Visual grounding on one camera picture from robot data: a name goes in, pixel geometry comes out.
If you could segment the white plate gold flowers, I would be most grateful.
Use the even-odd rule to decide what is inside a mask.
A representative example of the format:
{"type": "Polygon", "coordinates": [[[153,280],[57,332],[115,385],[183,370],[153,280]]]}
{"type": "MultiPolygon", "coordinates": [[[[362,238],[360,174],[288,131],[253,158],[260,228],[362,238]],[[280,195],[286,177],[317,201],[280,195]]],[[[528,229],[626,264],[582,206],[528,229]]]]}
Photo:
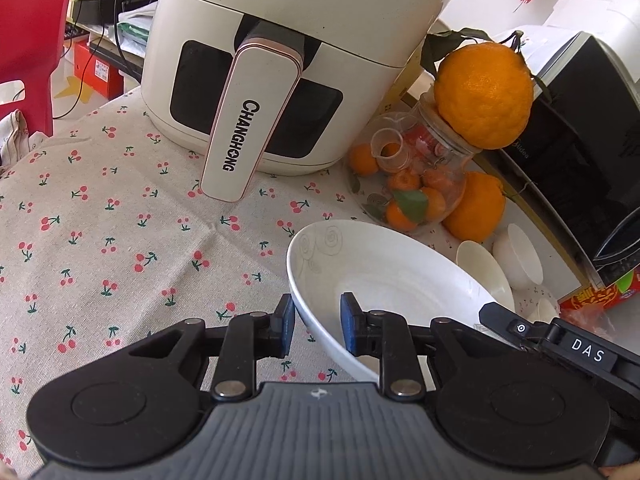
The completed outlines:
{"type": "Polygon", "coordinates": [[[286,253],[288,284],[299,316],[350,379],[378,380],[375,359],[347,351],[340,299],[355,295],[362,310],[402,315],[427,326],[452,318],[472,328],[494,298],[471,275],[434,249],[396,231],[356,220],[319,221],[299,230],[286,253]]]}

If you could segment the cream bowl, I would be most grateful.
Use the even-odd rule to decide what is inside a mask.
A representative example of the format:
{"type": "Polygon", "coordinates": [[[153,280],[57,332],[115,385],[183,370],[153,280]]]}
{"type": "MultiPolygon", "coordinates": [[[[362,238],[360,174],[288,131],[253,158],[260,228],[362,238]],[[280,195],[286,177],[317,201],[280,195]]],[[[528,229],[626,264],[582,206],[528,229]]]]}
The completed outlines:
{"type": "Polygon", "coordinates": [[[465,240],[458,246],[454,261],[459,268],[479,282],[495,302],[511,311],[515,310],[513,292],[506,274],[486,248],[472,240],[465,240]]]}
{"type": "Polygon", "coordinates": [[[544,270],[540,258],[532,241],[515,223],[508,224],[496,236],[491,253],[513,289],[542,284],[544,270]]]}

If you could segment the red gift box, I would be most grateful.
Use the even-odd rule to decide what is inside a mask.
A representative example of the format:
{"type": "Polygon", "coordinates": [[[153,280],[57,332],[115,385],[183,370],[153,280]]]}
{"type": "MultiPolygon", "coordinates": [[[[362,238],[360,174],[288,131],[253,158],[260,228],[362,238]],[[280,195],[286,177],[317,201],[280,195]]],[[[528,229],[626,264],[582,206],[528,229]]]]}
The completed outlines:
{"type": "Polygon", "coordinates": [[[560,302],[561,318],[588,332],[605,330],[608,310],[639,293],[639,268],[629,271],[614,284],[603,288],[579,289],[560,302]]]}

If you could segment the large orange citrus fruit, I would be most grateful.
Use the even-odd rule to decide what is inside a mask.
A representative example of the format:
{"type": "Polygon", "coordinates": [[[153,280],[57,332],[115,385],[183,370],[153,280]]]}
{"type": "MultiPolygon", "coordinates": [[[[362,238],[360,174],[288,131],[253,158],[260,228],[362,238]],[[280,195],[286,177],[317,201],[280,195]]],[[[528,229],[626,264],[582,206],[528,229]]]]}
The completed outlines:
{"type": "Polygon", "coordinates": [[[505,210],[502,182],[484,172],[468,171],[462,199],[442,225],[457,240],[481,243],[497,229],[505,210]]]}

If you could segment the glass jar of tangerines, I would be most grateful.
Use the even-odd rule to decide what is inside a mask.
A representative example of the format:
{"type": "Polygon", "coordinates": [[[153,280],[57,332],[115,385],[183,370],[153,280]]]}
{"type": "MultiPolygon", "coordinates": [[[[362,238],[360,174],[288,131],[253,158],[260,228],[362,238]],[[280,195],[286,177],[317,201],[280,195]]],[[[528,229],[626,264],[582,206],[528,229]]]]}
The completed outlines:
{"type": "Polygon", "coordinates": [[[373,117],[354,144],[369,143],[380,170],[346,178],[363,212],[383,226],[411,232],[442,222],[458,206],[465,167],[478,148],[438,114],[432,89],[411,110],[373,117]]]}

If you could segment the loose small tangerine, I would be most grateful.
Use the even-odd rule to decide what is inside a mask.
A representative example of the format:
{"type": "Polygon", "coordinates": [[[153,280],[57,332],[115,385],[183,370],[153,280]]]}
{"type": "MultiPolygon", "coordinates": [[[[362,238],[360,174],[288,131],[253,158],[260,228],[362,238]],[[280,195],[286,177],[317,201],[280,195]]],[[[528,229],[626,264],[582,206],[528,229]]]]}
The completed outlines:
{"type": "Polygon", "coordinates": [[[358,177],[371,177],[380,170],[369,143],[353,145],[347,154],[347,162],[350,170],[358,177]]]}

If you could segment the cherry print tablecloth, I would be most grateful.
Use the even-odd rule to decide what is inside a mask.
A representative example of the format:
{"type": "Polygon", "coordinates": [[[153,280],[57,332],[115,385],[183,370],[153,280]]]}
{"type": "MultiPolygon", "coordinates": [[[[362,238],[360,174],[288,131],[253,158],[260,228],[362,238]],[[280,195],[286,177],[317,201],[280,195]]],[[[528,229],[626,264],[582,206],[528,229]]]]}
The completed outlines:
{"type": "Polygon", "coordinates": [[[341,166],[256,174],[236,204],[131,91],[43,141],[1,178],[1,466],[41,465],[26,422],[49,380],[184,318],[272,310],[286,252],[318,221],[364,223],[341,166]]]}

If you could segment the black Midea microwave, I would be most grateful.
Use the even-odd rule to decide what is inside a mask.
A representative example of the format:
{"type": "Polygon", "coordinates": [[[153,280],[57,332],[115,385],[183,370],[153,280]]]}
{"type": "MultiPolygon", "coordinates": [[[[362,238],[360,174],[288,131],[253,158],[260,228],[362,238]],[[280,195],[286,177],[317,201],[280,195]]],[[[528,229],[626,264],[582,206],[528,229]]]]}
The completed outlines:
{"type": "Polygon", "coordinates": [[[590,282],[611,285],[639,263],[639,93],[588,32],[538,76],[528,124],[500,154],[590,282]]]}

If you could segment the citrus fruit atop jar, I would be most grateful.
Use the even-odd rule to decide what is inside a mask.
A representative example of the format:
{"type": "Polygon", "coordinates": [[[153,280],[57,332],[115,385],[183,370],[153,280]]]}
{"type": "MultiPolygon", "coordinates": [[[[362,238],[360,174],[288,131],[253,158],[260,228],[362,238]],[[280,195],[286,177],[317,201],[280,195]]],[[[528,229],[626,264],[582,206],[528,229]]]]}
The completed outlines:
{"type": "Polygon", "coordinates": [[[452,51],[434,83],[440,117],[465,142],[498,150],[524,131],[534,102],[534,81],[522,56],[483,42],[452,51]]]}

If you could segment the white Changhong air fryer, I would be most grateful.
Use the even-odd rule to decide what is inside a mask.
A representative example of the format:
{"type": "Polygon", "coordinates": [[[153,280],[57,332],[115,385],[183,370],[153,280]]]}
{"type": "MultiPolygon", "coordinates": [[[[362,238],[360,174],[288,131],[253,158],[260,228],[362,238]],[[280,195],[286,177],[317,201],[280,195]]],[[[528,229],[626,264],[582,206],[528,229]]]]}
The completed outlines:
{"type": "Polygon", "coordinates": [[[448,0],[158,0],[141,95],[233,203],[341,159],[448,0]]]}

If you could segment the red plastic chair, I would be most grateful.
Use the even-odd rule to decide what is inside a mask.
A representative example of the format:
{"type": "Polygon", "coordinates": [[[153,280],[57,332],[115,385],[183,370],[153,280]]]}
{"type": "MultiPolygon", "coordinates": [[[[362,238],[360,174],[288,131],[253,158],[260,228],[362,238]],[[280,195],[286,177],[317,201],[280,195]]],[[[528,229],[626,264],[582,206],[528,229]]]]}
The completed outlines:
{"type": "Polygon", "coordinates": [[[19,110],[30,131],[53,134],[51,75],[62,55],[70,0],[1,0],[1,81],[21,81],[21,101],[1,105],[1,115],[19,110]]]}

